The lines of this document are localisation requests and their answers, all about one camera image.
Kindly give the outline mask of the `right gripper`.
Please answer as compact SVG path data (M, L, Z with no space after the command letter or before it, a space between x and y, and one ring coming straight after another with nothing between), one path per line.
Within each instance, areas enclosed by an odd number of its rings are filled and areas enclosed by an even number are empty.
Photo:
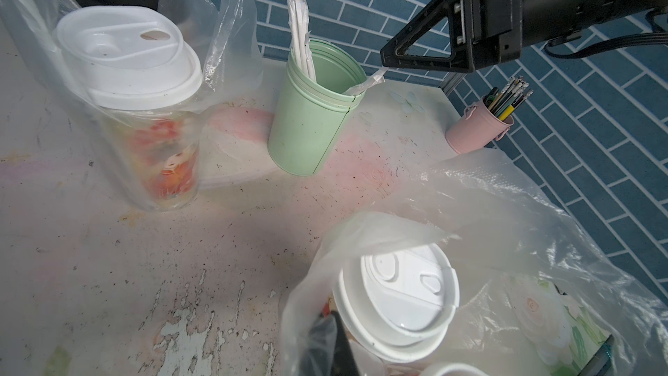
M380 50L382 66L468 73L526 47L574 40L595 24L665 8L667 0L431 0Z

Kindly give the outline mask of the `green straw holder cup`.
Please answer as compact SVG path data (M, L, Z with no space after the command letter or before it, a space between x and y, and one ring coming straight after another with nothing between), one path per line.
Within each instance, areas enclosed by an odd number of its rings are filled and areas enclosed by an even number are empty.
M323 168L365 96L345 92L367 80L360 64L336 45L314 39L310 47L317 79L308 78L289 57L268 140L275 164L296 176Z

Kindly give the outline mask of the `pink pen holder cup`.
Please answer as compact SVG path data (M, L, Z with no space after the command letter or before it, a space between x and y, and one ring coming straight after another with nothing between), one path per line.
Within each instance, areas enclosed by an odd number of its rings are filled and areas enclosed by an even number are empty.
M513 125L511 115L501 120L480 100L464 110L462 118L446 131L445 139L457 154L466 154L499 141Z

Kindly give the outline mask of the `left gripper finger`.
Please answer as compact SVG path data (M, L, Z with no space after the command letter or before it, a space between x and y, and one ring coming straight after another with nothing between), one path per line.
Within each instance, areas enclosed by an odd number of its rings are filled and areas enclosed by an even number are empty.
M307 374L358 376L350 341L338 312L323 310L308 332Z

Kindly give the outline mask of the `clear plastic carrier bag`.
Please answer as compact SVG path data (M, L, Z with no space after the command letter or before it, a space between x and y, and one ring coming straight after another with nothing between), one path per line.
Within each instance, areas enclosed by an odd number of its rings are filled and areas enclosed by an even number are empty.
M1 0L1 18L112 184L146 211L193 200L210 115L263 78L254 0Z

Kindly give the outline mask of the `red cup white lid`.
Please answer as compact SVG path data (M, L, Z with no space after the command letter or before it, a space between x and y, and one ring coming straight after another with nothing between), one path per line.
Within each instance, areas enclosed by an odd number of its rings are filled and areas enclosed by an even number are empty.
M426 367L419 376L488 376L488 374L465 363L438 362Z
M457 273L436 244L356 259L339 273L330 300L352 340L398 364L434 353L459 304Z

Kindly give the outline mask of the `orange cup white lid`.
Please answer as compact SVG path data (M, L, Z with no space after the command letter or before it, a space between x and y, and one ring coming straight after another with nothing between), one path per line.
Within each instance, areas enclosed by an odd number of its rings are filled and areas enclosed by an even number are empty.
M151 211L187 205L198 189L202 123L189 109L203 83L180 29L140 6L91 6L55 30L64 61L103 112L104 137Z

